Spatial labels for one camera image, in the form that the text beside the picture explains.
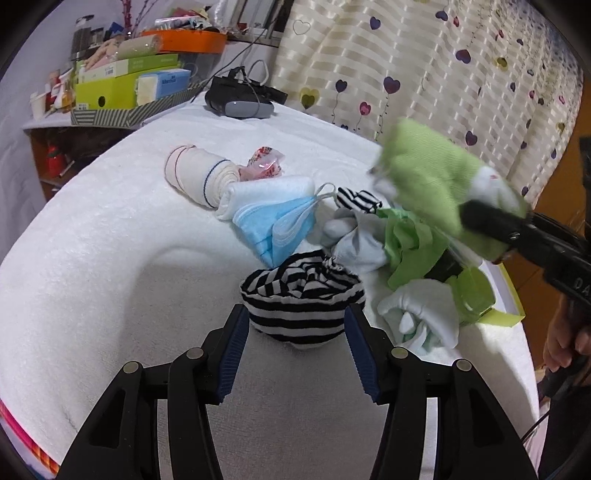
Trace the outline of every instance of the bed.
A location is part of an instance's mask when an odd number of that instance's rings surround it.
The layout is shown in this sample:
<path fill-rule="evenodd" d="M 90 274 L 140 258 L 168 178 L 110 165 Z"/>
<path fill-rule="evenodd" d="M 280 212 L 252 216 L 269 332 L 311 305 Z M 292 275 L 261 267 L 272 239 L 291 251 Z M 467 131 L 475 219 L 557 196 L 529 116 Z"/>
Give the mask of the bed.
<path fill-rule="evenodd" d="M 162 364 L 200 345 L 240 302 L 239 282 L 261 268 L 231 223 L 165 181 L 168 153 L 187 143 L 236 163 L 268 145 L 285 154 L 284 174 L 356 190 L 370 187 L 366 171 L 379 151 L 280 105 L 270 119 L 239 121 L 216 116 L 199 97 L 125 138 L 63 188 L 0 267 L 0 399 L 55 466 L 126 361 Z M 331 202 L 318 209 L 318 225 Z M 304 241 L 298 251 L 313 248 Z M 514 308 L 498 267 L 482 268 L 497 307 Z M 362 277 L 366 315 L 377 326 L 385 274 Z M 474 363 L 523 434 L 539 412 L 521 325 L 465 327 L 456 349 L 435 349 L 426 360 L 460 357 Z M 425 478 L 435 407 L 428 407 Z M 302 352 L 258 332 L 248 338 L 232 395 L 209 412 L 225 478 L 274 480 L 368 478 L 386 414 L 364 395 L 344 335 Z M 170 479 L 166 435 L 161 416 L 161 468 Z"/>

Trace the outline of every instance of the green box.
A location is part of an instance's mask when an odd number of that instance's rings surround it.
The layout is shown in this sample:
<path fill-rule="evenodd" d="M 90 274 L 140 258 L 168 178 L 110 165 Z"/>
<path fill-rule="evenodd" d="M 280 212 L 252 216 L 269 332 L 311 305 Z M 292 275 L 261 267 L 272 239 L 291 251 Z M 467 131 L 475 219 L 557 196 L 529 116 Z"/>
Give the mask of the green box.
<path fill-rule="evenodd" d="M 102 67 L 81 72 L 78 75 L 78 83 L 94 82 L 106 78 L 121 77 L 135 72 L 145 70 L 176 67 L 178 65 L 178 54 L 167 53 L 163 55 L 149 55 L 146 57 L 136 57 L 134 59 L 117 60 Z"/>
<path fill-rule="evenodd" d="M 159 72 L 162 68 L 142 70 L 121 77 L 114 77 L 95 82 L 76 85 L 77 110 L 113 110 L 134 108 L 135 82 L 140 75 Z"/>

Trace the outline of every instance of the finger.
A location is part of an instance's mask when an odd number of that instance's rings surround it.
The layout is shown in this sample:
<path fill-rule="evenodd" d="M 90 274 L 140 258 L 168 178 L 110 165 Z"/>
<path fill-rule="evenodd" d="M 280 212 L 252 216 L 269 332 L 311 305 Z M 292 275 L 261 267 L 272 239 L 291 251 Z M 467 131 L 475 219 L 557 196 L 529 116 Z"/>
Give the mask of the finger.
<path fill-rule="evenodd" d="M 591 355 L 591 327 L 585 327 L 577 334 L 574 348 L 581 355 Z"/>
<path fill-rule="evenodd" d="M 573 342 L 573 328 L 569 322 L 569 307 L 569 301 L 563 297 L 548 328 L 548 338 L 554 338 L 563 349 L 570 349 Z"/>
<path fill-rule="evenodd" d="M 546 339 L 546 347 L 548 347 L 548 353 L 556 360 L 561 367 L 568 367 L 573 359 L 573 354 L 570 348 L 563 348 L 556 337 L 548 335 Z"/>
<path fill-rule="evenodd" d="M 560 364 L 554 360 L 552 355 L 550 355 L 547 345 L 544 345 L 543 358 L 545 365 L 550 369 L 551 372 L 556 372 L 560 368 Z"/>

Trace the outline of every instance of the orange tray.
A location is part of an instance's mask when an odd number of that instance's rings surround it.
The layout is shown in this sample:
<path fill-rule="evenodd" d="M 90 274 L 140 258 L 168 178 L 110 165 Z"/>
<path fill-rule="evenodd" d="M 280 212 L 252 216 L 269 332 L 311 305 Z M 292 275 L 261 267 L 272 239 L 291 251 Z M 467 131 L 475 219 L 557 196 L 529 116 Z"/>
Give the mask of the orange tray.
<path fill-rule="evenodd" d="M 159 35 L 161 52 L 221 53 L 226 46 L 226 34 L 202 30 L 148 30 L 142 35 Z"/>

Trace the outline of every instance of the red ornament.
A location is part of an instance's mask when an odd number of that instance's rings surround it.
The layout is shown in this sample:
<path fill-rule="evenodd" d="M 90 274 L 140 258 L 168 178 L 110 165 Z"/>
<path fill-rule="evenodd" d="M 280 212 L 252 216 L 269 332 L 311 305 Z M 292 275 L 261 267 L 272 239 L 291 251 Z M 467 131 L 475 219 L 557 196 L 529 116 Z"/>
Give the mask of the red ornament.
<path fill-rule="evenodd" d="M 47 151 L 49 176 L 58 177 L 64 168 L 66 168 L 66 156 L 55 145 L 49 145 Z"/>

